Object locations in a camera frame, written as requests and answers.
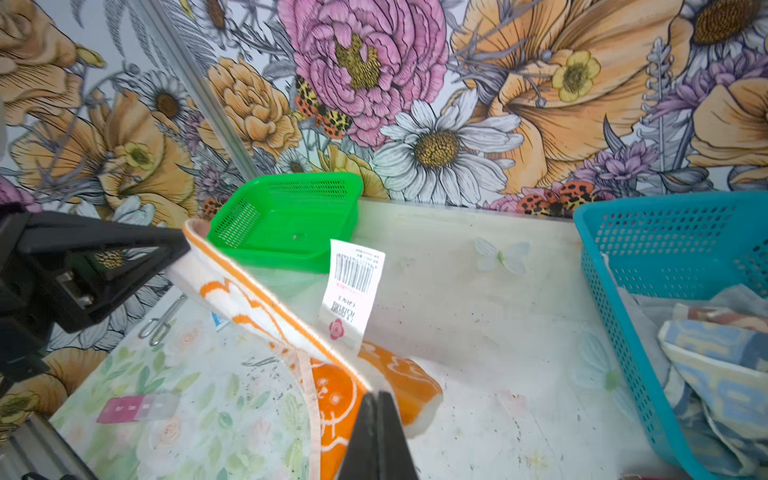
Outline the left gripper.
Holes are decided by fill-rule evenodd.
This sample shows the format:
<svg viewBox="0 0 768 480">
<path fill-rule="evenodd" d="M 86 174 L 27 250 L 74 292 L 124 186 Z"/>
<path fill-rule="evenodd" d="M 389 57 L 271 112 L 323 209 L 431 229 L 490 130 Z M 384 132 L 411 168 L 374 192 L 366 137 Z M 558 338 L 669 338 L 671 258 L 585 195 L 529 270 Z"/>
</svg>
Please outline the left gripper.
<svg viewBox="0 0 768 480">
<path fill-rule="evenodd" d="M 58 327 L 94 326 L 189 251 L 179 229 L 1 206 L 1 387 L 47 371 Z"/>
</svg>

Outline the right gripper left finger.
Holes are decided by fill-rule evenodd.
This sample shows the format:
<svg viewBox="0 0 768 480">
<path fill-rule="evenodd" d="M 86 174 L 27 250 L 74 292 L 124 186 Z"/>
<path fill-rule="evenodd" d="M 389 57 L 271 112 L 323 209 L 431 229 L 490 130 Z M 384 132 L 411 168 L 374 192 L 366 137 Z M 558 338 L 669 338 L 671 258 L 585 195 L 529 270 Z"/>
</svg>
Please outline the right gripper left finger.
<svg viewBox="0 0 768 480">
<path fill-rule="evenodd" d="M 378 475 L 377 397 L 366 393 L 354 423 L 347 450 L 336 478 L 375 480 Z"/>
</svg>

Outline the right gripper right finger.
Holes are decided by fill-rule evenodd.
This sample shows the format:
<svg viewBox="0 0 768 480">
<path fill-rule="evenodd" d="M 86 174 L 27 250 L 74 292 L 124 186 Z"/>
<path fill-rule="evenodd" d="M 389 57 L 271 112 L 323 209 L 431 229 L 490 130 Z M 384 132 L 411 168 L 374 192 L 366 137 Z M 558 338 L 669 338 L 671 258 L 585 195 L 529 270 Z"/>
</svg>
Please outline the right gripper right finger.
<svg viewBox="0 0 768 480">
<path fill-rule="evenodd" d="M 379 480 L 418 480 L 394 397 L 379 392 L 376 415 L 376 457 Z"/>
</svg>

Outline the orange white patterned towel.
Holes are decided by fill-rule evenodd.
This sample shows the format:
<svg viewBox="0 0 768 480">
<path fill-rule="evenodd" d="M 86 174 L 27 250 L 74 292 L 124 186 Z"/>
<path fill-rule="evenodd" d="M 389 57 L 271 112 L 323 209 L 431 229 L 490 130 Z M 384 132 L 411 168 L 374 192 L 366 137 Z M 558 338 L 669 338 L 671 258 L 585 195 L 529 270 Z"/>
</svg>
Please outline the orange white patterned towel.
<svg viewBox="0 0 768 480">
<path fill-rule="evenodd" d="M 209 222 L 200 218 L 183 224 L 190 251 L 170 266 L 168 275 L 183 292 L 260 337 L 289 368 L 309 410 L 311 478 L 336 476 L 369 392 L 393 395 L 406 437 L 428 429 L 443 400 L 434 378 L 413 360 L 371 342 L 347 352 L 217 250 L 206 238 L 209 230 Z"/>
</svg>

